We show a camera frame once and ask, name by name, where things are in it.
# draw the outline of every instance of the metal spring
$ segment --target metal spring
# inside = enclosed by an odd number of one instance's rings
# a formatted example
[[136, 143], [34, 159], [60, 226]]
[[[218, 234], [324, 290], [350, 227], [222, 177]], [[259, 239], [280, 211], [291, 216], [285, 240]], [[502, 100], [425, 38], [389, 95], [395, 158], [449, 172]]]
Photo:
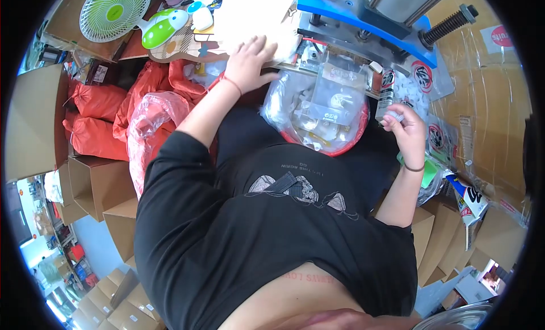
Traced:
[[466, 17], [464, 17], [464, 14], [461, 11], [458, 11], [432, 27], [432, 29], [427, 31], [422, 38], [429, 45], [433, 45], [433, 43], [438, 41], [440, 38], [446, 36], [457, 28], [466, 25], [468, 22], [469, 21], [466, 19]]

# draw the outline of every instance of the white fan grille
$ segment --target white fan grille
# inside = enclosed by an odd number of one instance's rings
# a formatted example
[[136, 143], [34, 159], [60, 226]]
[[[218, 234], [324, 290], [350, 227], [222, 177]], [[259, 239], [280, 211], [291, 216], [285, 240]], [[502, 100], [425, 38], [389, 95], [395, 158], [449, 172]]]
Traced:
[[79, 14], [81, 33], [105, 43], [125, 35], [146, 13], [151, 0], [86, 0]]

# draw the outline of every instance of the blue machine plate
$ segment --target blue machine plate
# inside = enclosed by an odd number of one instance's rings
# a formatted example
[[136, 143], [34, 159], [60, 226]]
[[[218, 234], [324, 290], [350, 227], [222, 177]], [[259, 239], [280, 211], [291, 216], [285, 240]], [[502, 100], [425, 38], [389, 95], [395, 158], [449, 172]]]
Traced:
[[428, 17], [422, 16], [420, 19], [418, 19], [412, 25], [412, 33], [405, 37], [405, 39], [401, 40], [373, 25], [359, 20], [358, 16], [354, 12], [354, 8], [355, 5], [363, 5], [363, 3], [355, 3], [354, 1], [351, 1], [353, 6], [350, 6], [347, 3], [347, 0], [298, 0], [297, 9], [330, 17], [331, 19], [340, 20], [360, 29], [367, 30], [372, 34], [375, 34], [378, 37], [381, 37], [382, 39], [387, 40], [399, 48], [409, 52], [419, 60], [423, 61], [430, 68], [437, 68], [435, 46], [433, 51], [429, 51], [422, 45], [418, 38], [419, 30], [427, 31], [431, 28]]

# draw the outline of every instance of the threaded rod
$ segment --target threaded rod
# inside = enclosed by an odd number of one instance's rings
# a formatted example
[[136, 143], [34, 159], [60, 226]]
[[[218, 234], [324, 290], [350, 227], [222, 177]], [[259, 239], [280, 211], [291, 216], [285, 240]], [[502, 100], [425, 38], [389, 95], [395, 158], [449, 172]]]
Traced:
[[457, 28], [466, 25], [467, 23], [471, 22], [473, 24], [475, 22], [475, 17], [478, 16], [479, 13], [477, 10], [475, 10], [473, 5], [470, 5], [469, 7], [461, 5], [460, 7], [463, 7], [466, 14], [460, 10], [432, 27], [429, 31], [419, 31], [418, 36], [420, 41], [426, 48], [433, 49], [433, 44], [439, 39], [453, 32]]

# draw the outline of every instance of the hand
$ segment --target hand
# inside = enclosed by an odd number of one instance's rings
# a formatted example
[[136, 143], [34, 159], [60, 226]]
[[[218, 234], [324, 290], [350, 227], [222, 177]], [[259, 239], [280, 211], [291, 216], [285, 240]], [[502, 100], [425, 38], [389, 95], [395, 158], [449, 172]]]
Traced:
[[426, 125], [418, 114], [410, 107], [394, 103], [388, 110], [403, 114], [405, 119], [399, 123], [390, 115], [385, 115], [381, 124], [386, 131], [392, 131], [396, 136], [397, 145], [403, 155], [407, 167], [420, 169], [424, 167], [426, 152]]
[[234, 81], [242, 94], [260, 88], [280, 77], [274, 72], [260, 75], [261, 67], [266, 61], [272, 59], [278, 47], [277, 43], [273, 43], [264, 48], [266, 40], [266, 36], [254, 36], [246, 43], [235, 47], [229, 57], [225, 77]]

